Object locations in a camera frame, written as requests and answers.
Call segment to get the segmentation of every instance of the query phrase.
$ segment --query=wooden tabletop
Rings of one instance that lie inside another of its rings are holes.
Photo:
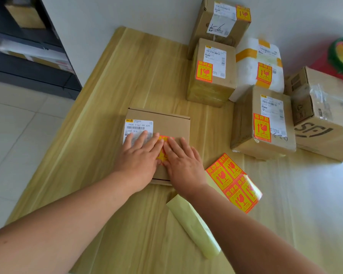
[[[8,223],[109,174],[127,108],[147,108],[190,116],[190,143],[205,168],[226,152],[263,192],[249,215],[329,273],[343,273],[343,163],[301,149],[268,162],[233,153],[233,103],[186,101],[186,53],[186,45],[117,29]],[[150,184],[134,194],[71,273],[232,273],[223,253],[206,260],[168,211],[172,193]]]

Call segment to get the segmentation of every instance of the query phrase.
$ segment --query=green rim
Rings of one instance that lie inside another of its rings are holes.
[[[328,61],[338,71],[338,73],[343,75],[343,62],[339,59],[337,52],[335,50],[339,42],[343,42],[343,37],[338,38],[329,46]]]

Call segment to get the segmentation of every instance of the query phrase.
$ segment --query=hand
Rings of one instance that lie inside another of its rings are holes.
[[[121,173],[125,177],[127,188],[133,194],[146,187],[152,179],[156,171],[156,167],[161,164],[157,160],[164,140],[159,139],[159,133],[154,136],[144,145],[147,136],[147,131],[143,131],[139,138],[135,141],[133,147],[131,142],[133,134],[130,133],[122,146],[121,153],[114,166],[114,171]]]
[[[208,184],[199,153],[183,137],[180,141],[183,149],[170,137],[164,143],[168,160],[163,165],[168,170],[171,184],[188,201],[201,187]]]

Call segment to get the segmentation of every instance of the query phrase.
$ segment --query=pale yellow paper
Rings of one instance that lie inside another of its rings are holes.
[[[212,186],[226,198],[223,192],[218,188],[218,186],[207,173],[206,179],[210,186]],[[177,195],[166,205],[182,225],[190,238],[201,249],[206,258],[211,259],[221,252],[221,248],[212,235],[207,224],[203,221],[203,219],[199,216],[189,202],[187,202],[180,195]]]

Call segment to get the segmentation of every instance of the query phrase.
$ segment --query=red and yellow sticker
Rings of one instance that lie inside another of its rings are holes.
[[[254,137],[266,142],[272,142],[269,117],[254,113]]]
[[[161,135],[161,136],[159,136],[159,139],[164,139],[164,141],[168,141],[168,136],[166,136],[166,135]],[[168,160],[168,156],[166,155],[166,153],[165,153],[165,150],[164,150],[164,147],[162,147],[161,148],[161,150],[160,150],[160,153],[159,153],[159,156],[156,158],[156,159],[159,159],[159,160],[161,160],[161,161],[166,161],[166,160]]]
[[[251,22],[250,9],[243,6],[236,6],[236,18],[247,22]]]
[[[269,88],[272,83],[272,67],[261,62],[258,62],[256,85],[264,88]]]
[[[250,212],[262,197],[248,175],[226,153],[206,172],[230,202],[245,213]]]
[[[197,61],[196,79],[204,82],[212,82],[213,64]]]

